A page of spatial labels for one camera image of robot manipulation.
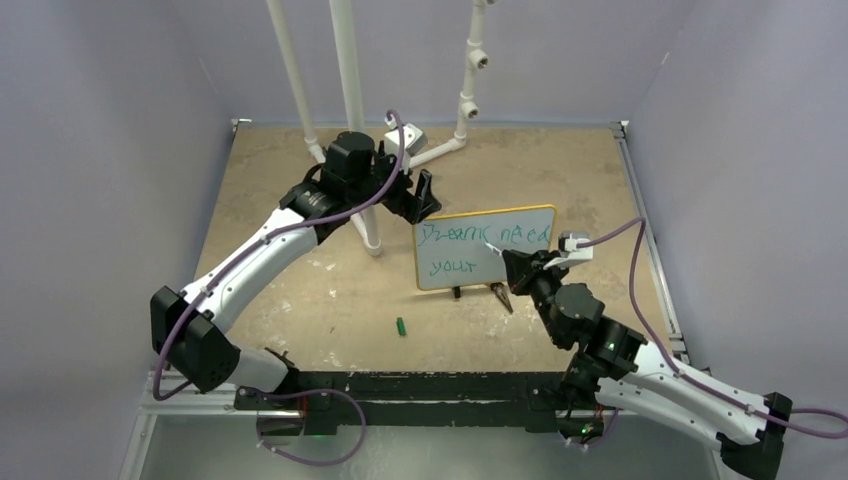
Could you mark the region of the white green marker pen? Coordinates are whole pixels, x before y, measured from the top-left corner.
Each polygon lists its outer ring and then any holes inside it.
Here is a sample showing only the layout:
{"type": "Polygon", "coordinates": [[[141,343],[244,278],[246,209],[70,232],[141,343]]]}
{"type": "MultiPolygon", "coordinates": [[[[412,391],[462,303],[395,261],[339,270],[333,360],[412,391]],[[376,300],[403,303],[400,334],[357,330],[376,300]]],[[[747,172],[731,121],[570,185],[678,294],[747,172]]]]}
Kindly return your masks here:
{"type": "Polygon", "coordinates": [[[486,246],[486,247],[487,247],[487,248],[488,248],[491,252],[493,252],[495,255],[497,255],[497,256],[499,256],[499,257],[501,257],[501,256],[503,255],[503,250],[502,250],[502,249],[500,249],[499,247],[497,247],[497,246],[495,246],[495,245],[493,245],[493,244],[491,244],[491,243],[489,243],[489,242],[485,242],[485,243],[484,243],[484,245],[485,245],[485,246],[486,246]]]}

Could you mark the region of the yellow framed whiteboard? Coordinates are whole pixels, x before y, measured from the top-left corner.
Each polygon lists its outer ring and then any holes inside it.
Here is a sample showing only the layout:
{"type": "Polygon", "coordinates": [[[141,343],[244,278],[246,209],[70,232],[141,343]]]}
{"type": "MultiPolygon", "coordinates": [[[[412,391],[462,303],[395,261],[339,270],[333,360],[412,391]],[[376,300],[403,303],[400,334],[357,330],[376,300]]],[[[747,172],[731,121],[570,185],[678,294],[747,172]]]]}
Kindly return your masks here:
{"type": "Polygon", "coordinates": [[[485,245],[532,253],[550,247],[550,204],[431,216],[414,226],[416,286],[422,291],[504,282],[501,257],[485,245]]]}

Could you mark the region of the green marker cap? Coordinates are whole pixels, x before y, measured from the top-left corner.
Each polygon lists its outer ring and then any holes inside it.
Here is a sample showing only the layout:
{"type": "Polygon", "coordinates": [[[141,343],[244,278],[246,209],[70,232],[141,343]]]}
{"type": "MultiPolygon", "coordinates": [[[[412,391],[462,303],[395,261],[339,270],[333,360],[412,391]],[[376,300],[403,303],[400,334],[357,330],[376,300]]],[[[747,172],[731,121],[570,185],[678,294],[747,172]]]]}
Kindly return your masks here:
{"type": "Polygon", "coordinates": [[[401,317],[398,317],[396,319],[396,327],[397,327],[398,334],[401,337],[405,337],[407,335],[405,323],[404,323],[404,320],[401,317]]]}

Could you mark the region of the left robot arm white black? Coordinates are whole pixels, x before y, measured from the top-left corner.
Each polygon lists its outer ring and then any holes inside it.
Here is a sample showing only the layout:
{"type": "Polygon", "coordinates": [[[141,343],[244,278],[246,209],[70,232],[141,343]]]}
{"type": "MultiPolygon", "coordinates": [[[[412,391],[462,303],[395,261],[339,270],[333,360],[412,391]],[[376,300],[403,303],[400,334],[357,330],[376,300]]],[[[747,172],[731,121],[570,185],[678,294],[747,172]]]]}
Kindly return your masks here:
{"type": "Polygon", "coordinates": [[[270,350],[241,348],[227,333],[245,308],[289,265],[321,245],[351,217],[375,205],[416,225],[441,208],[432,174],[416,180],[403,157],[382,142],[344,131],[329,143],[325,160],[280,200],[264,224],[203,277],[178,289],[161,287],[150,300],[151,343],[158,355],[154,396],[163,401],[163,368],[185,377],[184,386],[207,393],[224,383],[259,390],[272,408],[297,399],[296,368],[270,350]]]}

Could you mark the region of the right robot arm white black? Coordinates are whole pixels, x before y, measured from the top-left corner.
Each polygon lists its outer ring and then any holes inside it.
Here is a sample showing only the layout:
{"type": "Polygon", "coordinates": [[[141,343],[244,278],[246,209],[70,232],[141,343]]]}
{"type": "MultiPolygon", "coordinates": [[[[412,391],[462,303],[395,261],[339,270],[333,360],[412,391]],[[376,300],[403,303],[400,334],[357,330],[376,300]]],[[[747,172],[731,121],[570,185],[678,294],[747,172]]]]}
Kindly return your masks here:
{"type": "Polygon", "coordinates": [[[662,345],[605,315],[583,283],[563,283],[565,258],[544,250],[500,250],[512,294],[528,296],[554,346],[572,360],[560,384],[576,407],[591,401],[676,429],[718,452],[749,479],[774,479],[792,402],[729,386],[675,360],[662,345]]]}

